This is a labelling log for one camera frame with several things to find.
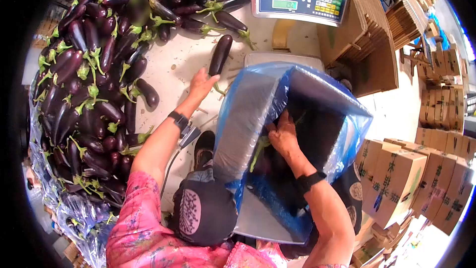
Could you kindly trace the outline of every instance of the clear plastic sheet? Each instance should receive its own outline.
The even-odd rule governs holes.
[[[241,70],[221,106],[215,142],[214,176],[225,182],[241,207],[246,172],[263,127],[288,103],[289,91],[345,116],[337,140],[322,168],[332,183],[355,160],[372,115],[335,79],[318,70],[287,62],[270,62]]]
[[[41,182],[43,203],[57,218],[61,231],[69,237],[83,255],[86,262],[94,268],[106,266],[106,243],[116,218],[110,217],[110,207],[106,203],[95,203],[75,193],[63,191],[51,171],[50,164],[40,146],[42,126],[38,121],[39,102],[33,106],[33,89],[30,86],[30,158],[31,168]]]

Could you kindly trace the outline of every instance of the blue plastic liner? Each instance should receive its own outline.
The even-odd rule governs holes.
[[[288,62],[263,63],[242,69],[218,115],[213,157],[213,174],[234,193],[238,212],[246,183],[245,173],[253,159],[257,140],[263,127],[285,109],[289,91],[346,116],[327,163],[318,168],[327,174],[329,183],[354,162],[370,127],[373,116],[368,110],[347,88],[317,69]]]

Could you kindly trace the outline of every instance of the wire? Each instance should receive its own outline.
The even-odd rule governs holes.
[[[175,154],[174,158],[172,158],[172,161],[170,162],[169,164],[169,168],[167,169],[167,173],[165,174],[165,178],[164,178],[164,184],[162,185],[162,190],[160,191],[160,199],[162,200],[162,195],[164,194],[164,190],[165,190],[165,183],[167,182],[167,177],[169,177],[169,172],[170,172],[170,168],[172,167],[172,164],[174,163],[176,157],[179,155],[179,153],[182,151],[182,149],[179,149],[177,151],[177,153]]]

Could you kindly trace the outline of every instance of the worker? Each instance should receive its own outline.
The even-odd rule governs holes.
[[[124,205],[106,248],[108,267],[286,267],[279,245],[257,242],[257,248],[229,239],[237,221],[233,194],[213,177],[215,135],[204,132],[195,144],[194,171],[174,194],[170,228],[162,225],[160,189],[167,163],[179,139],[182,119],[210,92],[219,75],[204,68],[194,75],[187,98],[144,143],[128,179]],[[317,170],[301,152],[292,118],[285,110],[269,140],[296,178]],[[354,229],[345,205],[325,180],[304,194],[319,238],[304,267],[347,267],[354,247]]]

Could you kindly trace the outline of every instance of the black shoe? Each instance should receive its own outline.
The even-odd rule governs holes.
[[[215,146],[215,133],[211,130],[204,131],[195,144],[194,171],[203,171],[209,167],[207,163],[213,158],[213,146]]]

